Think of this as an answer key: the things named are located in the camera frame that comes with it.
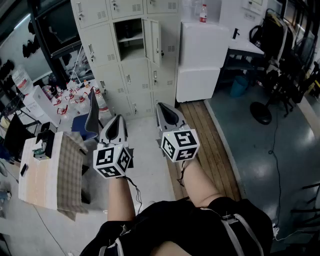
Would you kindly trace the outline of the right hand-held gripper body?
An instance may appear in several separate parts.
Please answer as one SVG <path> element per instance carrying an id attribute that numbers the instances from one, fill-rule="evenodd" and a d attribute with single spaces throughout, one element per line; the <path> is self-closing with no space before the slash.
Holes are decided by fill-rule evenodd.
<path id="1" fill-rule="evenodd" d="M 160 132 L 157 142 L 164 155 L 173 163 L 194 159 L 200 148 L 197 132 L 188 124 Z"/>

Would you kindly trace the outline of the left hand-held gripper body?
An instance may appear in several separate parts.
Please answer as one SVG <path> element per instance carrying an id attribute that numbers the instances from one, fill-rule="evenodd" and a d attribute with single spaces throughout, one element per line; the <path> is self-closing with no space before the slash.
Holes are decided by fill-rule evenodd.
<path id="1" fill-rule="evenodd" d="M 118 178 L 133 168 L 133 149 L 127 143 L 113 144 L 99 142 L 93 151 L 93 168 L 103 178 Z"/>

